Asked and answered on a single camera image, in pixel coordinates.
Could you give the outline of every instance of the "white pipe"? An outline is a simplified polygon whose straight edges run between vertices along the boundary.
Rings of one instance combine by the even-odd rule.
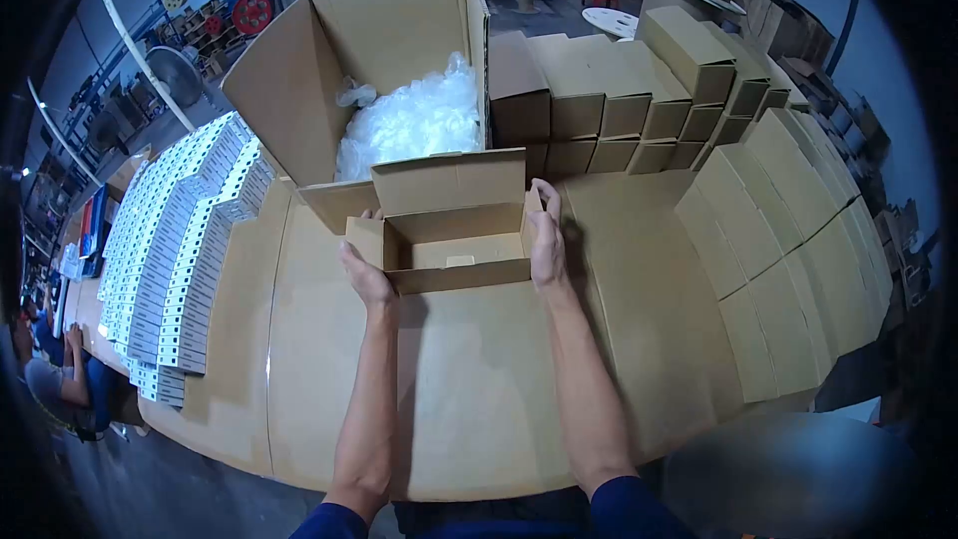
[[[133,55],[137,65],[140,66],[140,69],[143,70],[143,73],[147,76],[147,79],[150,80],[150,84],[153,85],[153,89],[160,94],[160,97],[164,102],[167,103],[167,106],[170,107],[170,110],[174,112],[176,118],[179,119],[180,123],[183,124],[183,127],[191,132],[196,131],[197,127],[190,123],[190,120],[186,118],[186,115],[179,108],[179,105],[176,104],[176,101],[173,100],[173,97],[170,96],[170,93],[166,90],[165,84],[161,84],[160,80],[156,79],[156,75],[153,74],[153,69],[147,65],[147,60],[143,58],[142,54],[140,54],[140,51],[136,47],[136,42],[133,42],[129,32],[126,31],[126,26],[123,25],[123,20],[120,19],[120,14],[117,13],[117,8],[113,5],[113,0],[103,0],[103,6],[106,7],[106,12],[109,13],[110,18],[113,19],[114,27],[118,32],[120,32],[120,37],[123,38],[123,41],[126,44],[126,49],[129,50],[129,53]]]
[[[63,144],[63,147],[66,148],[66,151],[70,153],[70,156],[73,157],[73,160],[77,162],[80,169],[83,169],[83,173],[86,173],[91,180],[97,183],[97,186],[103,186],[96,175],[93,174],[93,171],[90,170],[86,163],[83,162],[76,152],[73,151],[73,148],[66,142],[66,139],[63,138],[63,134],[59,132],[59,127],[56,126],[54,120],[50,118],[50,114],[47,113],[46,108],[42,107],[40,97],[36,95],[36,88],[33,87],[33,80],[29,77],[27,78],[27,86],[30,88],[30,94],[33,95],[33,101],[36,102],[36,107],[40,109],[40,114],[43,115],[43,120],[47,123],[47,128],[50,130],[50,133],[54,135],[54,138],[59,140],[59,143]]]

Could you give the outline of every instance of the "packing table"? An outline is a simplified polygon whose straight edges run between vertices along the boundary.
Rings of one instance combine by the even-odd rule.
[[[559,186],[570,271],[622,391],[637,463],[745,409],[713,290],[673,212],[693,176],[590,175]],[[188,375],[182,410],[141,399],[150,426],[246,472],[328,490],[365,321],[336,258],[340,239],[272,184],[259,217],[230,236],[206,374]],[[71,288],[64,320],[78,320],[89,349],[115,367],[96,330],[98,284]],[[532,282],[414,294],[401,306],[396,497],[572,485]]]

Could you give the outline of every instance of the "clear plastic bag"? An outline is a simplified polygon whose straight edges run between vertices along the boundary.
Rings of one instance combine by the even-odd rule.
[[[337,104],[340,97],[347,99],[348,92],[353,91],[353,96],[367,88],[357,89],[355,82],[350,82],[348,90],[337,95]],[[353,114],[339,142],[335,180],[367,180],[369,167],[378,162],[484,148],[476,110],[475,71],[462,54],[453,52],[445,73],[433,71],[422,80],[379,96]]]

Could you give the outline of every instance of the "open cardboard box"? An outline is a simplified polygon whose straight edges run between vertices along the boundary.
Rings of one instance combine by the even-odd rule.
[[[296,0],[223,79],[222,90],[334,233],[378,208],[371,182],[334,184],[336,152],[354,109],[336,105],[348,75],[379,94],[444,71],[458,51],[475,69],[479,134],[488,102],[485,0]]]
[[[383,220],[349,217],[346,239],[401,294],[530,279],[525,149],[452,153],[372,167]]]

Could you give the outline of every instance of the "blue sleeve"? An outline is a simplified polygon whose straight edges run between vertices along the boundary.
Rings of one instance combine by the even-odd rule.
[[[695,539],[638,477],[606,481],[592,496],[591,536]]]
[[[289,539],[366,539],[366,521],[339,504],[319,504]]]

